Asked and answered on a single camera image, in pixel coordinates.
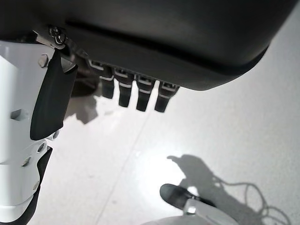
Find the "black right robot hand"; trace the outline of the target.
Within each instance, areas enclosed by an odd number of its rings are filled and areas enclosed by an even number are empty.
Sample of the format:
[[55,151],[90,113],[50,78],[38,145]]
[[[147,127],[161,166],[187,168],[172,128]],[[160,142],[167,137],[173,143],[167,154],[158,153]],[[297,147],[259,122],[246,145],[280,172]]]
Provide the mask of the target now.
[[0,3],[0,143],[41,143],[63,127],[77,87],[102,84],[145,111],[180,87],[204,91],[251,70],[295,0],[3,0]]

